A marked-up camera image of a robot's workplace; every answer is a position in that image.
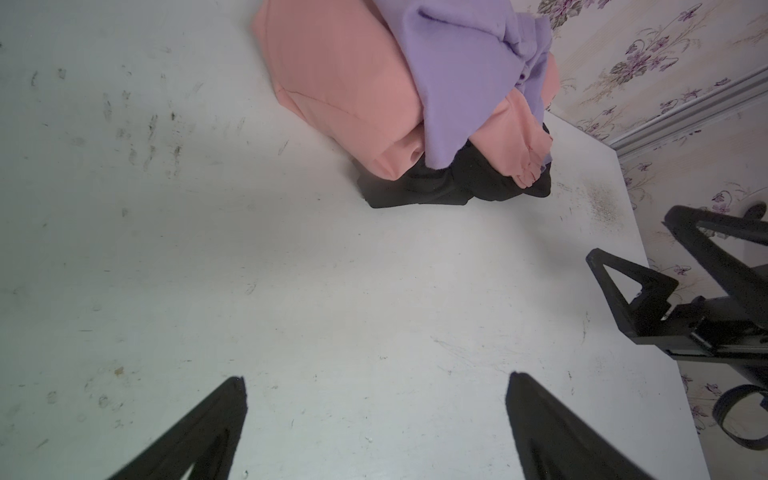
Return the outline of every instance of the white table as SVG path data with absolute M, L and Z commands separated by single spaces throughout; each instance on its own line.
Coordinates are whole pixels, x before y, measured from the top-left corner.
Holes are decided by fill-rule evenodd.
M 232 478 L 521 478 L 517 370 L 707 478 L 584 261 L 645 261 L 614 152 L 547 116 L 549 198 L 372 210 L 277 104 L 256 3 L 0 7 L 0 476 L 104 478 L 242 375 Z

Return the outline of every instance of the wallpaper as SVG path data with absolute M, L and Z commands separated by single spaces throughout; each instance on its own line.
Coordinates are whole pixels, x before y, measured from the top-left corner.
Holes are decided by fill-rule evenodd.
M 649 265 L 680 282 L 670 302 L 724 295 L 661 221 L 674 205 L 741 216 L 756 202 L 768 201 L 768 101 L 670 139 L 622 165 L 622 171 Z M 749 266 L 768 263 L 768 247 L 705 233 Z M 747 382 L 730 367 L 709 363 L 680 362 L 680 374 L 712 479 L 768 478 L 768 455 L 738 446 L 712 418 L 720 395 Z M 740 403 L 727 421 L 745 438 L 768 434 L 768 412 L 757 398 Z
M 606 143 L 768 64 L 766 0 L 511 3 L 551 19 L 551 112 Z

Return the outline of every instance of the black cloth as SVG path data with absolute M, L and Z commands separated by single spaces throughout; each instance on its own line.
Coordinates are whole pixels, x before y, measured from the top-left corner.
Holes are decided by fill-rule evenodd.
M 552 185 L 551 164 L 528 188 L 520 188 L 511 177 L 497 172 L 471 142 L 456 153 L 448 168 L 433 170 L 424 163 L 424 155 L 397 180 L 384 180 L 355 162 L 360 171 L 357 180 L 363 197 L 372 208 L 412 204 L 466 205 L 477 197 L 503 201 L 520 194 L 548 197 Z

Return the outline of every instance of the pink cloth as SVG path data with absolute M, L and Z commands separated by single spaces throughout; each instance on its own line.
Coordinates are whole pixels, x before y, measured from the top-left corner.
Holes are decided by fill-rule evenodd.
M 558 66 L 549 54 L 541 99 L 548 106 L 560 89 Z M 541 128 L 528 102 L 512 89 L 491 117 L 469 137 L 488 163 L 512 177 L 520 188 L 530 187 L 541 176 L 541 166 L 552 149 L 552 137 Z
M 370 0 L 264 0 L 252 26 L 282 106 L 335 139 L 377 177 L 396 180 L 421 157 L 422 103 Z M 550 54 L 545 104 L 556 87 Z M 541 175 L 552 143 L 516 89 L 469 139 L 523 188 Z

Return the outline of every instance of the purple cloth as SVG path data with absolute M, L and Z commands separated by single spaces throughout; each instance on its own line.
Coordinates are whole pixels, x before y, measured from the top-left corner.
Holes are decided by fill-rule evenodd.
M 509 0 L 373 0 L 406 57 L 424 105 L 426 164 L 446 168 L 518 87 L 541 121 L 549 18 Z

